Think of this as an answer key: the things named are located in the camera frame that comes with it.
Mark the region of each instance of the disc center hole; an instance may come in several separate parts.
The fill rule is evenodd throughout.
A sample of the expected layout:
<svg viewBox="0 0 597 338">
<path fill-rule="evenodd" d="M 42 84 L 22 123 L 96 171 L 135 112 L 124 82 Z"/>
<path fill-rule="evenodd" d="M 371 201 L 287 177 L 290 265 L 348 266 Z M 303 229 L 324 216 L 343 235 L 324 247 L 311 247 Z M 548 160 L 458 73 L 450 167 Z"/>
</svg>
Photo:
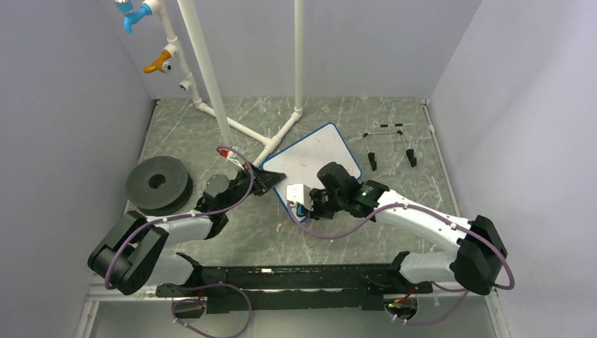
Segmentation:
<svg viewBox="0 0 597 338">
<path fill-rule="evenodd" d="M 166 183 L 166 177 L 162 174 L 151 176 L 149 179 L 149 186 L 153 189 L 158 189 L 164 183 Z"/>
</svg>

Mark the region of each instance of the orange faucet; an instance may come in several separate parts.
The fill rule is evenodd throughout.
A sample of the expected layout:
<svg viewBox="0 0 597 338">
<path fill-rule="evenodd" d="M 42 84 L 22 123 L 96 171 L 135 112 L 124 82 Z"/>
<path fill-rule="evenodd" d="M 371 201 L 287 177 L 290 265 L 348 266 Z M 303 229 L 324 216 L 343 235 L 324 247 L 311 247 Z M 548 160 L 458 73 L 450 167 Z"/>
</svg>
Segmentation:
<svg viewBox="0 0 597 338">
<path fill-rule="evenodd" d="M 164 49 L 162 54 L 156 60 L 154 60 L 151 65 L 143 68 L 143 73 L 149 74 L 155 72 L 156 70 L 159 70 L 162 73 L 170 72 L 170 70 L 172 70 L 172 66 L 170 65 L 170 62 L 167 62 L 166 60 L 171 57 L 172 54 Z"/>
</svg>

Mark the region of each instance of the marble tabletop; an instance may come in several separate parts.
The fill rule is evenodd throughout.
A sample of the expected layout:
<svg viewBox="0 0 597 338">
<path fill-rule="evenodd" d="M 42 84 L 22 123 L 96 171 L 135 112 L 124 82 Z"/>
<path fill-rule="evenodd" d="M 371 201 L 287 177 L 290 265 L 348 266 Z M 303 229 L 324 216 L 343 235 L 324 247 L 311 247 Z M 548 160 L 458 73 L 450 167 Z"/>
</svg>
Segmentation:
<svg viewBox="0 0 597 338">
<path fill-rule="evenodd" d="M 230 118 L 271 137 L 292 113 L 294 100 L 230 97 L 224 98 L 224 106 Z M 453 214 L 439 159 L 417 98 L 308 97 L 303 106 L 303 117 L 278 149 L 332 121 L 359 162 L 362 180 L 379 181 L 413 201 Z M 407 144 L 412 144 L 415 150 L 417 167 L 411 168 L 399 136 L 388 134 L 367 139 L 377 157 L 378 169 L 371 171 L 362 135 L 372 132 L 373 126 L 379 123 L 412 124 L 403 127 L 403 131 Z M 263 150 L 260 143 L 234 129 L 232 136 L 249 160 Z M 154 111 L 142 158 L 173 156 L 186 165 L 194 188 L 191 200 L 181 212 L 189 211 L 210 176 L 223 173 L 234 177 L 234 168 L 215 152 L 220 144 L 215 118 L 196 110 L 190 99 L 162 99 Z M 412 233 L 372 222 L 342 239 L 330 241 L 312 237 L 290 221 L 273 192 L 262 197 L 250 196 L 227 215 L 230 221 L 218 236 L 179 244 L 171 250 L 185 252 L 206 266 L 389 263 L 399 251 L 439 251 L 435 245 Z M 335 234 L 352 228 L 357 222 L 347 213 L 338 213 L 333 220 L 307 224 L 315 231 Z"/>
</svg>

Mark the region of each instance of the white wall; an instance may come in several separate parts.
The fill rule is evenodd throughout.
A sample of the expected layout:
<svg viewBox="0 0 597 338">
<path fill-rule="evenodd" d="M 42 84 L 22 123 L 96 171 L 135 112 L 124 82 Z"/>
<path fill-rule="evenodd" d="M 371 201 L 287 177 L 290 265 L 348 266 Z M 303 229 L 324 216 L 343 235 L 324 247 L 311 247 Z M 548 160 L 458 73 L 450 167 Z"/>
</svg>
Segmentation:
<svg viewBox="0 0 597 338">
<path fill-rule="evenodd" d="M 159 19 L 144 18 L 127 35 L 114 1 L 100 1 L 142 73 L 166 43 Z M 166 2 L 198 75 L 177 2 Z M 305 1 L 305 95 L 430 97 L 480 2 Z M 196 7 L 222 95 L 294 93 L 292 0 L 196 0 Z M 154 98 L 186 95 L 178 70 L 142 77 Z"/>
<path fill-rule="evenodd" d="M 0 337 L 72 337 L 151 100 L 96 1 L 3 1 L 0 46 Z"/>
<path fill-rule="evenodd" d="M 465 215 L 494 220 L 514 337 L 597 332 L 597 3 L 484 0 L 432 96 Z"/>
</svg>

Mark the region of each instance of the faucet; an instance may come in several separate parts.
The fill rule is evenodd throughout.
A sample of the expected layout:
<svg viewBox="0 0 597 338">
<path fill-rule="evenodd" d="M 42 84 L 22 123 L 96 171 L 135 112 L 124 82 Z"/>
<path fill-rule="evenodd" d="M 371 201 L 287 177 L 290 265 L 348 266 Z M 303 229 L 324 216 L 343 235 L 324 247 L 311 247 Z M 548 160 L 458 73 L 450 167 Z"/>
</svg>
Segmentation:
<svg viewBox="0 0 597 338">
<path fill-rule="evenodd" d="M 138 11 L 133 10 L 133 5 L 130 0 L 114 0 L 118 9 L 125 15 L 125 21 L 122 26 L 125 28 L 125 33 L 132 33 L 132 26 L 138 23 L 144 16 L 151 15 L 151 8 L 143 3 Z"/>
</svg>

